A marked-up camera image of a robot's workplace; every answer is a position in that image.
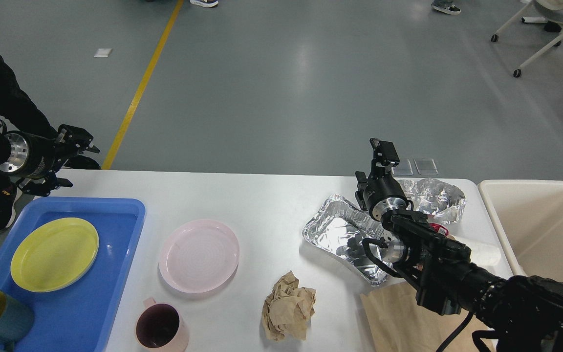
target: white bin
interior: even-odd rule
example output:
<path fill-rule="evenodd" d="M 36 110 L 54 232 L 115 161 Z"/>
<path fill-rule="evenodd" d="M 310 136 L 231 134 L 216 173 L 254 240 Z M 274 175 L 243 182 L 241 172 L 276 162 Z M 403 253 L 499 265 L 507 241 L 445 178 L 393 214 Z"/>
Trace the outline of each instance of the white bin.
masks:
<path fill-rule="evenodd" d="M 512 272 L 563 282 L 563 181 L 487 180 L 478 187 Z"/>

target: crumpled paper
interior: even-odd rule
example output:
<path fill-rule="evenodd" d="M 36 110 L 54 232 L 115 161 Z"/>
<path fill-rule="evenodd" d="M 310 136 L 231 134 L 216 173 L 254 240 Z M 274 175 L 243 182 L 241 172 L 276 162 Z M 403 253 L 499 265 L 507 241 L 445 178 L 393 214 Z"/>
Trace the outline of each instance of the crumpled paper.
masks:
<path fill-rule="evenodd" d="M 308 321 L 314 315 L 315 289 L 299 287 L 292 271 L 273 286 L 262 307 L 262 326 L 267 339 L 282 341 L 290 334 L 305 341 Z"/>

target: pink plate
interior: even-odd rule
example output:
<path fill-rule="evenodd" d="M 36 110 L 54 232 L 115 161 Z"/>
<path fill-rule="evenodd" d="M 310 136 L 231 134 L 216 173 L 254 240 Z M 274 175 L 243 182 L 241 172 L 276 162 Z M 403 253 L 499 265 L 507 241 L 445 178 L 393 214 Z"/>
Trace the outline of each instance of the pink plate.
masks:
<path fill-rule="evenodd" d="M 232 276 L 238 255 L 238 239 L 229 227 L 215 220 L 194 220 L 166 239 L 158 266 L 173 288 L 203 293 Z"/>

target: small white paper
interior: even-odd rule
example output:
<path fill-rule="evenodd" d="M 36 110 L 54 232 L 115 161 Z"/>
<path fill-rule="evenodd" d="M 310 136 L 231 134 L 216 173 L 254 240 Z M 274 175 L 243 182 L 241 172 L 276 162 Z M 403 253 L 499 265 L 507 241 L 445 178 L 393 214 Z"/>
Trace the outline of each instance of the small white paper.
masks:
<path fill-rule="evenodd" d="M 111 47 L 100 47 L 99 49 L 97 49 L 97 52 L 94 54 L 94 57 L 107 58 L 108 56 L 110 56 L 111 52 L 112 52 Z"/>

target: yellow plate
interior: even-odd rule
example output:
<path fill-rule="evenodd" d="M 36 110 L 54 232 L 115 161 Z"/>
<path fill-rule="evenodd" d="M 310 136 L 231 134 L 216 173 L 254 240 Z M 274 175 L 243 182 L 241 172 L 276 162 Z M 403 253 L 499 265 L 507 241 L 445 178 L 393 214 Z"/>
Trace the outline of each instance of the yellow plate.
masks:
<path fill-rule="evenodd" d="M 91 267 L 99 249 L 92 223 L 79 218 L 54 220 L 34 230 L 14 252 L 14 282 L 32 292 L 63 289 Z"/>

